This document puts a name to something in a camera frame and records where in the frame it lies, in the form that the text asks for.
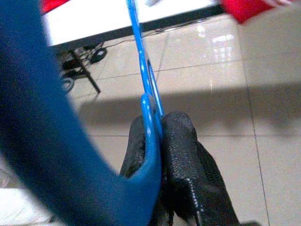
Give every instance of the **tiled floor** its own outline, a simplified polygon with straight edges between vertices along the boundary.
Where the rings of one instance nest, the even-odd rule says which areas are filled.
[[[166,112],[190,115],[199,141],[217,161],[239,220],[299,225],[301,12],[261,16],[245,26],[222,15],[146,42]],[[90,68],[101,94],[82,79],[68,97],[118,172],[130,123],[141,114],[143,87],[135,43],[108,51]]]

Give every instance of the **white cloth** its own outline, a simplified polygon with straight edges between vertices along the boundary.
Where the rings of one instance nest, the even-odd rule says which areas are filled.
[[[0,189],[0,226],[48,222],[52,214],[25,189]]]

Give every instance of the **blue scissor handle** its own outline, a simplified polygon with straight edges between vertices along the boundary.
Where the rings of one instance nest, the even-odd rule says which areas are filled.
[[[144,226],[161,178],[153,93],[149,89],[141,99],[144,164],[130,179],[118,177],[70,108],[37,3],[0,1],[0,151],[25,185],[70,225]]]

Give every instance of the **black cable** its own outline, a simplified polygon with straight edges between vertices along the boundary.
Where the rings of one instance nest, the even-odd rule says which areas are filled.
[[[191,25],[191,24],[197,24],[197,23],[200,23],[200,22],[203,22],[205,19],[202,19],[202,20],[195,20],[195,21],[189,21],[189,22],[186,22],[186,23],[183,23],[183,24],[179,24],[179,25],[176,25],[176,26],[170,26],[170,27],[165,27],[165,28],[159,28],[159,29],[156,29],[150,33],[147,33],[145,35],[143,35],[142,37],[147,37],[147,36],[153,36],[153,35],[157,35],[157,34],[161,34],[167,30],[170,30],[170,31],[174,31],[174,30],[177,30],[181,27],[184,27],[184,26],[188,26],[188,25]],[[112,45],[108,45],[108,46],[105,46],[104,48],[110,48],[110,47],[113,47],[113,46],[117,46],[123,42],[126,42],[126,41],[135,41],[135,39],[126,39],[126,40],[122,40],[120,42],[117,42],[115,44],[112,44]]]

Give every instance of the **tile grout line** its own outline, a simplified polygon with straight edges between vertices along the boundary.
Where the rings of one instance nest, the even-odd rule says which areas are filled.
[[[91,84],[91,89],[90,89],[90,91],[88,92],[88,94],[87,95],[84,95],[83,97],[86,97],[85,98],[85,100],[83,101],[83,104],[85,104],[85,102],[87,101],[87,99],[88,99],[88,97],[89,97],[89,95],[90,95],[90,93],[92,92],[92,89],[94,89],[94,87],[93,87],[93,85]],[[79,98],[82,98],[82,97],[71,97],[71,99],[73,100],[73,101],[75,101],[76,99],[79,99]]]
[[[159,64],[159,68],[158,68],[158,74],[157,74],[157,77],[156,77],[156,81],[158,81],[158,78],[159,78],[160,69],[162,67],[163,58],[164,58],[164,55],[165,55],[165,49],[166,49],[166,44],[167,44],[168,39],[169,39],[169,33],[166,34],[166,39],[165,39],[165,42],[164,42],[164,47],[163,47],[162,56],[161,56],[161,59],[160,59],[160,64]]]
[[[159,63],[159,68],[158,68],[158,70],[154,70],[154,72],[160,72],[160,68],[162,66],[163,57],[164,57],[168,37],[169,37],[169,34],[166,35],[166,39],[164,41],[164,47],[163,47],[162,56],[161,56],[160,63]],[[124,74],[124,75],[119,75],[119,76],[113,76],[113,77],[105,77],[105,78],[99,78],[98,77],[96,80],[112,79],[112,78],[125,77],[125,76],[129,76],[129,75],[137,75],[137,74],[140,74],[140,73],[130,73],[130,74]]]
[[[256,137],[301,137],[301,134],[271,134],[271,135],[256,135]]]
[[[237,33],[238,33],[239,49],[240,49],[240,52],[242,54],[241,37],[240,37],[240,32],[239,32],[239,29],[238,29],[237,25],[236,25],[236,30],[237,30]],[[246,78],[246,68],[245,68],[245,64],[244,64],[244,61],[243,61],[242,57],[241,57],[241,62],[242,62],[242,67],[243,67],[243,71],[244,71],[247,98],[248,98],[248,102],[249,102],[249,106],[250,106],[250,115],[251,115],[251,120],[252,120],[252,125],[253,125],[253,134],[254,134],[254,139],[255,139],[255,146],[256,146],[257,159],[258,159],[258,165],[259,165],[259,171],[260,171],[260,177],[261,177],[261,185],[262,185],[262,191],[263,191],[265,210],[266,210],[266,214],[267,214],[267,218],[268,218],[268,225],[270,226],[267,197],[266,197],[265,189],[264,189],[262,169],[261,169],[259,149],[258,149],[258,142],[257,142],[257,137],[256,137],[256,131],[255,131],[255,123],[254,123],[254,116],[253,116],[253,109],[252,109],[252,101],[251,101],[251,95],[250,95],[250,89],[249,89],[249,86],[248,86],[248,81],[247,81],[247,78]]]
[[[111,54],[109,53],[109,51],[107,51],[106,56],[107,56],[107,60],[104,62],[103,68],[102,68],[101,71],[99,72],[99,75],[97,76],[97,78],[95,79],[95,81],[97,81],[97,80],[99,79],[99,76],[100,76],[100,75],[102,74],[102,72],[104,71],[104,68],[106,67],[106,65],[107,65],[107,63],[108,63],[108,61],[109,61],[109,59],[110,59],[110,57],[111,57]]]
[[[164,71],[171,71],[171,70],[177,70],[177,69],[183,69],[183,68],[209,66],[209,65],[226,64],[226,63],[234,63],[234,62],[243,62],[245,60],[252,60],[252,59],[258,59],[258,58],[272,57],[272,56],[276,56],[276,55],[280,55],[280,54],[297,54],[297,53],[299,53],[299,51],[296,51],[296,52],[292,51],[292,52],[284,52],[284,53],[275,53],[275,54],[271,54],[271,55],[267,55],[267,56],[256,56],[256,57],[254,56],[254,57],[247,57],[247,58],[241,57],[240,59],[234,59],[234,60],[229,60],[229,61],[225,61],[225,62],[215,62],[215,63],[200,64],[200,65],[191,65],[191,66],[167,68],[167,69],[163,69],[163,70],[159,69],[159,70],[154,70],[154,72],[158,72],[158,75],[156,77],[156,79],[158,79],[159,73],[160,72],[164,72]],[[103,79],[112,79],[112,78],[126,77],[126,76],[137,75],[137,74],[139,74],[139,73],[131,73],[131,74],[124,74],[124,75],[113,76],[113,77],[98,78],[97,81],[98,80],[103,80]]]
[[[301,51],[286,51],[286,52],[279,52],[279,53],[270,53],[267,55],[259,55],[259,56],[249,56],[249,57],[244,57],[242,55],[241,60],[253,60],[253,59],[265,59],[268,57],[274,57],[274,56],[278,56],[278,55],[288,55],[288,54],[300,54]]]
[[[102,69],[101,69],[101,72],[99,72],[99,74],[98,74],[98,76],[97,76],[97,78],[93,78],[94,80],[95,80],[95,82],[97,81],[97,80],[99,80],[99,76],[101,75],[101,73],[103,72],[103,70],[104,70],[104,67],[107,65],[107,63],[108,63],[108,61],[109,61],[109,58],[110,58],[110,55],[108,55],[109,54],[109,52],[107,53],[107,57],[105,57],[103,60],[105,60],[105,62],[104,62],[104,64],[103,64],[103,67],[102,67]]]
[[[110,58],[110,55],[108,55],[107,56],[107,60],[104,62],[104,65],[103,65],[103,68],[101,69],[101,72],[99,73],[99,75],[98,75],[98,77],[97,77],[97,79],[95,79],[95,83],[97,84],[97,80],[98,80],[98,78],[99,78],[99,76],[101,75],[101,73],[103,72],[103,70],[104,70],[104,67],[107,65],[107,63],[108,63],[108,61],[109,61],[109,58]],[[94,86],[92,85],[92,88],[90,89],[90,92],[88,93],[88,96],[87,96],[87,98],[85,99],[85,101],[84,101],[84,104],[86,103],[86,101],[88,100],[88,97],[90,96],[90,95],[92,95],[92,91],[94,90],[95,88],[94,88]],[[96,95],[99,95],[99,94],[101,94],[102,93],[102,89],[99,87],[99,89],[100,89],[100,93],[96,93]]]
[[[89,135],[90,137],[128,137],[128,135]],[[198,137],[254,137],[254,135],[198,135]]]
[[[103,68],[102,68],[101,71],[104,70],[104,67],[106,66],[108,60],[109,60],[109,58],[105,61],[104,65],[103,65]],[[91,84],[91,86],[92,86],[91,89],[90,89],[90,91],[88,92],[87,97],[86,97],[85,100],[83,101],[83,104],[85,104],[86,101],[88,100],[88,97],[89,97],[90,95],[92,95],[92,94],[91,94],[91,93],[92,93],[92,90],[94,90],[95,88],[94,88],[94,86],[92,85],[92,83],[89,81],[89,79],[88,79],[88,81],[78,81],[78,83],[82,83],[82,82],[89,82],[89,83]]]

